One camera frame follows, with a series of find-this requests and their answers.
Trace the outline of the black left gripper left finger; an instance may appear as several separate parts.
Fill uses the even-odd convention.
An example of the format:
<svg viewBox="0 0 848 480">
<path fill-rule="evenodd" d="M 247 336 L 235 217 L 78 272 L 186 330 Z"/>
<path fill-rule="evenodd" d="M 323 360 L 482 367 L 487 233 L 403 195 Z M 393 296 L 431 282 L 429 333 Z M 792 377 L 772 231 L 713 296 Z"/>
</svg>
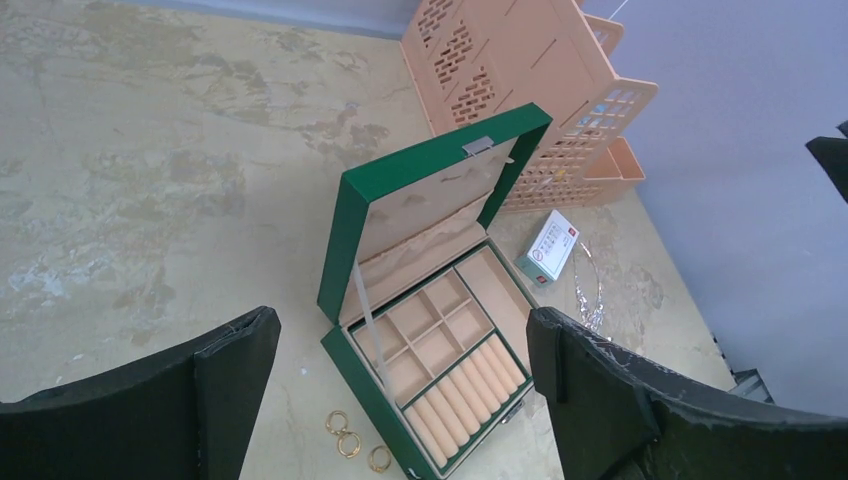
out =
<svg viewBox="0 0 848 480">
<path fill-rule="evenodd" d="M 236 479 L 281 323 L 257 307 L 199 337 L 1 407 L 5 479 Z"/>
</svg>

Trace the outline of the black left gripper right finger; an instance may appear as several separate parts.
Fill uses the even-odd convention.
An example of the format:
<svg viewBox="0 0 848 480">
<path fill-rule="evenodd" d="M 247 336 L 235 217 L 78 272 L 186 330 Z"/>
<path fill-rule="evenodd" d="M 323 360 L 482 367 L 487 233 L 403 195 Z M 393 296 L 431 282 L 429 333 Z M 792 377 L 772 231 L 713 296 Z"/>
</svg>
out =
<svg viewBox="0 0 848 480">
<path fill-rule="evenodd" d="M 568 479 L 843 479 L 847 422 L 705 385 L 552 307 L 526 325 Z"/>
</svg>

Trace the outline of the green jewelry box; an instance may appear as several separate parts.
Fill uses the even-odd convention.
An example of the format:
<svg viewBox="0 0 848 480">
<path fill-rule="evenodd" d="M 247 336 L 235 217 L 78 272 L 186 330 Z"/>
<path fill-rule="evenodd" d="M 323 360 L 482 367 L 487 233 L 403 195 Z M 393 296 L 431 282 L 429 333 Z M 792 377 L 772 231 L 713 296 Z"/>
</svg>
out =
<svg viewBox="0 0 848 480">
<path fill-rule="evenodd" d="M 322 343 L 410 479 L 450 477 L 532 388 L 536 303 L 488 229 L 550 124 L 530 103 L 341 175 Z"/>
</svg>

